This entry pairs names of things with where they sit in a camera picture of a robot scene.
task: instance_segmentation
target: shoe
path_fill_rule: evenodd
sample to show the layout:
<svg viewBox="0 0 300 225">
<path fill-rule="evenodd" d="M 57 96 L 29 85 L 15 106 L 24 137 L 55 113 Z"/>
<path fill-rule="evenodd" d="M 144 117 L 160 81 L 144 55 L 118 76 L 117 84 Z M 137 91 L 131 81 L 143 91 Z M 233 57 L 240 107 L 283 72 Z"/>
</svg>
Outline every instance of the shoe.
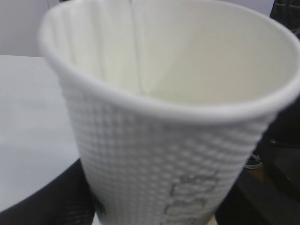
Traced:
<svg viewBox="0 0 300 225">
<path fill-rule="evenodd" d="M 262 162 L 261 158 L 259 158 L 259 155 L 254 155 L 253 153 L 251 154 L 250 158 L 246 162 L 246 165 L 244 168 L 249 169 L 249 170 L 255 170 L 260 167 L 262 167 Z"/>
</svg>

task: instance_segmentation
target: white wall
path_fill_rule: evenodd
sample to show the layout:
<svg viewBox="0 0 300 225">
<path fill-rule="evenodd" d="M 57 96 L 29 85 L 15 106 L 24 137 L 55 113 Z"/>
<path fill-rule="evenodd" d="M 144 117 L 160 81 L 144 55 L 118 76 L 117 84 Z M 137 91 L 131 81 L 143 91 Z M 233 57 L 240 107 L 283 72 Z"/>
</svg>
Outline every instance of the white wall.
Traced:
<svg viewBox="0 0 300 225">
<path fill-rule="evenodd" d="M 36 33 L 47 0 L 0 0 L 0 54 L 38 56 Z"/>
</svg>

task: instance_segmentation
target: paper cup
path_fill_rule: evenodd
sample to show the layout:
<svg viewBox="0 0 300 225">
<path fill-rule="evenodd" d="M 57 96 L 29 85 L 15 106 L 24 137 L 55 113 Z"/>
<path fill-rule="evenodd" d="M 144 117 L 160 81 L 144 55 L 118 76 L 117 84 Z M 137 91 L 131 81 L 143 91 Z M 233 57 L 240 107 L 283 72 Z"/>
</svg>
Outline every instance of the paper cup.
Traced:
<svg viewBox="0 0 300 225">
<path fill-rule="evenodd" d="M 297 97 L 299 42 L 229 3 L 151 0 L 127 10 L 121 1 L 70 1 L 45 16 L 39 34 L 105 208 L 100 221 L 205 224 Z"/>
</svg>

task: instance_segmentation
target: black object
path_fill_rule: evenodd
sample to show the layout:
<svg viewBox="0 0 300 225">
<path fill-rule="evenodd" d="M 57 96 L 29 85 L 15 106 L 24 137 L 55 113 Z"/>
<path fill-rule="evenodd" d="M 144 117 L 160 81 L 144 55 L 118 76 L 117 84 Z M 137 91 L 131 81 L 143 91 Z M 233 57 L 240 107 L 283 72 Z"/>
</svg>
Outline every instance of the black object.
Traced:
<svg viewBox="0 0 300 225">
<path fill-rule="evenodd" d="M 300 205 L 244 170 L 216 220 L 219 225 L 299 225 Z"/>
<path fill-rule="evenodd" d="M 0 225 L 91 225 L 95 210 L 80 160 L 47 186 L 0 213 Z"/>
</svg>

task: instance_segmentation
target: textured cup surface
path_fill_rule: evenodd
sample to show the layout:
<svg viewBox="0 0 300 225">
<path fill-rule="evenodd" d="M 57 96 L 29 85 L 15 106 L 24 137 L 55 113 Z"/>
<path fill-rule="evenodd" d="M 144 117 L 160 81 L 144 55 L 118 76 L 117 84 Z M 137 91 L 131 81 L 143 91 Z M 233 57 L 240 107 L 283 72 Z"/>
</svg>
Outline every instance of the textured cup surface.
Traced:
<svg viewBox="0 0 300 225">
<path fill-rule="evenodd" d="M 149 1 L 149 6 L 141 5 L 144 14 L 135 15 L 149 25 L 144 33 L 139 30 L 148 34 L 143 40 L 149 51 L 142 51 L 141 57 L 142 85 L 151 84 L 145 90 L 158 83 L 159 71 L 167 71 L 170 61 L 162 58 L 181 56 L 188 37 L 197 43 L 197 35 L 213 40 L 207 43 L 211 48 L 201 40 L 203 54 L 195 50 L 198 46 L 189 46 L 185 63 L 179 60 L 176 65 L 188 68 L 193 62 L 189 65 L 196 70 L 202 68 L 197 63 L 213 65 L 215 60 L 211 70 L 219 70 L 213 73 L 216 83 L 224 83 L 210 81 L 198 88 L 197 79 L 205 74 L 189 77 L 174 70 L 178 79 L 164 82 L 159 91 L 168 87 L 168 94 L 180 91 L 187 98 L 205 94 L 211 104 L 202 105 L 197 97 L 192 104 L 143 97 L 133 66 L 132 20 L 122 14 L 128 7 L 124 2 L 62 4 L 45 16 L 39 34 L 41 53 L 60 79 L 86 178 L 105 208 L 99 219 L 103 225 L 204 225 L 265 129 L 299 94 L 299 42 L 280 24 L 232 4 Z M 174 11 L 180 23 L 170 19 L 176 18 Z M 195 20 L 203 14 L 214 17 Z M 122 65 L 120 58 L 125 58 Z M 237 67 L 227 68 L 222 59 Z"/>
</svg>

